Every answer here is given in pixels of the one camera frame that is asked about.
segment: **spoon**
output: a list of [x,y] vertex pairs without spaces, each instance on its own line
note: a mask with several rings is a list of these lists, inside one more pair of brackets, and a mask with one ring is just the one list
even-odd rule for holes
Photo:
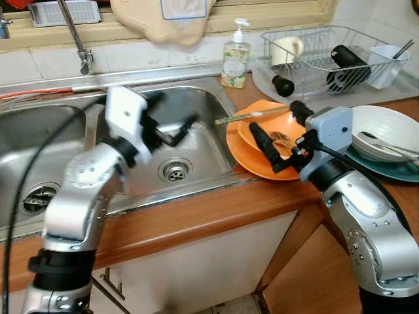
[[[369,137],[369,139],[366,139],[364,136],[360,136],[360,134],[363,134],[363,135],[365,135],[366,137]],[[396,152],[398,152],[398,153],[400,153],[398,150],[400,149],[400,150],[404,150],[405,152],[409,152],[409,153],[411,153],[411,154],[415,154],[416,155],[416,157],[419,157],[419,152],[416,152],[415,150],[411,150],[411,149],[407,149],[407,148],[403,148],[403,147],[399,147],[399,146],[395,146],[395,145],[392,145],[392,144],[390,144],[390,143],[387,143],[387,142],[385,142],[385,141],[383,141],[383,140],[381,140],[381,139],[379,139],[377,136],[375,136],[374,134],[371,134],[371,133],[369,133],[369,132],[366,132],[366,131],[361,131],[361,132],[359,132],[358,133],[358,136],[360,136],[360,138],[362,138],[362,139],[364,139],[364,140],[366,140],[368,143],[370,143],[370,144],[372,144],[372,145],[380,145],[380,146],[383,146],[383,147],[386,147],[386,148],[388,148],[388,149],[392,149],[392,148],[396,148],[397,150],[394,150],[394,151],[396,151]]]
[[[419,167],[419,152],[416,152],[415,150],[410,150],[410,149],[406,149],[403,147],[398,147],[398,146],[394,146],[391,145],[385,141],[382,141],[381,139],[377,138],[375,135],[369,133],[369,132],[359,132],[358,133],[358,137],[360,139],[363,139],[364,141],[368,142],[371,145],[377,146],[377,147],[384,147],[392,152],[395,152],[403,157],[408,158],[416,167]],[[401,152],[400,150],[404,150],[406,152],[409,152],[411,154],[415,154],[416,157],[413,157],[410,154],[405,154],[403,152]]]

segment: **sink drain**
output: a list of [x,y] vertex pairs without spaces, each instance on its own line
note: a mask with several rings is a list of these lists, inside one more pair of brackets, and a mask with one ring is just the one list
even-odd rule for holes
[[192,164],[184,158],[171,158],[158,168],[158,176],[166,182],[184,181],[192,174]]
[[22,200],[20,212],[31,216],[42,213],[59,188],[60,186],[56,183],[44,183],[32,188]]

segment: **dish rack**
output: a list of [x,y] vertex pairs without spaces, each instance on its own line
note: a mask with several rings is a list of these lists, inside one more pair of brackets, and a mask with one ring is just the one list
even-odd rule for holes
[[[275,43],[283,37],[298,37],[302,40],[303,53],[296,56]],[[368,80],[379,76],[394,62],[406,62],[410,59],[340,68],[331,57],[331,52],[336,46],[346,46],[367,63],[372,47],[387,44],[380,39],[342,26],[268,32],[263,33],[262,38],[264,54],[259,61],[263,63],[265,73],[269,71],[272,76],[281,75],[294,82],[295,91],[289,99],[305,100],[323,94],[359,92]],[[272,65],[273,49],[284,50],[287,63]]]

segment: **soap dispenser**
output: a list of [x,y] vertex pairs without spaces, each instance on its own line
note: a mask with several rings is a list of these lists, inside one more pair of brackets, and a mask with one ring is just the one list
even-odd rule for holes
[[233,88],[243,88],[246,79],[247,61],[250,56],[250,44],[243,40],[242,25],[250,26],[244,18],[234,20],[238,29],[233,40],[224,45],[224,62],[221,72],[221,85]]

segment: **double sink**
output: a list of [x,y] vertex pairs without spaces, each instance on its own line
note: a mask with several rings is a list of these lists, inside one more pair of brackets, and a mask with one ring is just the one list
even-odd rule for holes
[[[124,191],[111,202],[108,215],[127,213],[156,203],[250,179],[236,165],[226,143],[226,126],[213,121],[236,109],[214,78],[134,88],[161,90],[166,97],[150,113],[164,132],[176,132],[185,117],[199,115],[176,147],[163,145],[147,165],[133,168]],[[65,119],[99,98],[100,93],[47,101],[16,103],[0,113],[0,238],[4,239],[12,201],[24,168],[39,145]],[[95,105],[79,115],[33,166],[18,207],[15,236],[38,232],[49,200],[59,191],[65,165],[78,153],[109,138],[104,107]]]

